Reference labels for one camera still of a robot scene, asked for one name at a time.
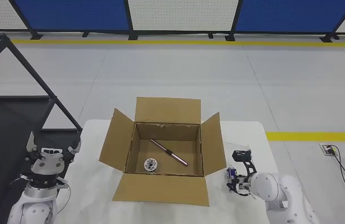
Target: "yellow floor line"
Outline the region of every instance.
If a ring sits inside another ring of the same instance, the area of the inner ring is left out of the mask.
[[[314,46],[345,47],[345,43],[283,42],[283,41],[213,41],[213,40],[19,40],[14,44],[135,44],[135,45],[260,45],[260,46]]]
[[[345,132],[266,132],[269,141],[345,142]]]

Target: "cardboard box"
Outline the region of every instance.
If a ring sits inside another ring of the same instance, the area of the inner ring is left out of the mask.
[[[157,160],[154,173],[147,158]],[[200,100],[138,97],[135,122],[114,110],[99,161],[124,172],[113,200],[209,206],[204,177],[226,167],[220,115],[201,124]]]

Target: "floor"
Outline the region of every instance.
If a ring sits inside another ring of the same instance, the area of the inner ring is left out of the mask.
[[[164,96],[201,99],[202,119],[220,111],[221,120],[259,121],[266,131],[345,132],[345,48],[17,47],[81,125],[110,119],[114,108],[133,118],[137,96]],[[0,95],[39,94],[44,91],[22,65],[8,50],[2,52]],[[55,108],[45,127],[72,125]],[[270,142],[280,173],[300,179],[321,222],[343,224],[345,186],[339,166],[318,144]],[[345,166],[345,142],[334,144]]]

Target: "white table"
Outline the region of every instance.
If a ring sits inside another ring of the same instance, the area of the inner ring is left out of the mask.
[[[112,198],[122,172],[98,161],[109,120],[89,120],[83,129],[80,153],[66,174],[72,196],[56,223],[269,223],[261,199],[229,193],[225,170],[206,177],[210,207],[152,202],[113,202]],[[253,162],[260,172],[278,172],[264,129],[258,122],[221,122],[227,164],[239,173],[246,173],[242,163],[231,155],[241,146],[250,147]],[[61,190],[57,205],[60,209],[68,199]]]

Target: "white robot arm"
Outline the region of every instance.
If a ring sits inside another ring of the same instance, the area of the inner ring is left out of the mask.
[[[270,224],[319,224],[299,181],[289,175],[257,172],[251,162],[251,151],[235,151],[236,162],[243,162],[247,176],[237,175],[236,169],[227,169],[227,186],[242,196],[253,194],[266,204]]]
[[[39,148],[34,143],[31,133],[27,143],[26,161],[32,164],[32,179],[21,198],[13,205],[8,224],[53,224],[57,216],[56,197],[58,190],[68,188],[67,182],[58,177],[65,164],[73,162],[74,155],[79,152],[80,138],[77,145],[67,150],[55,148]]]

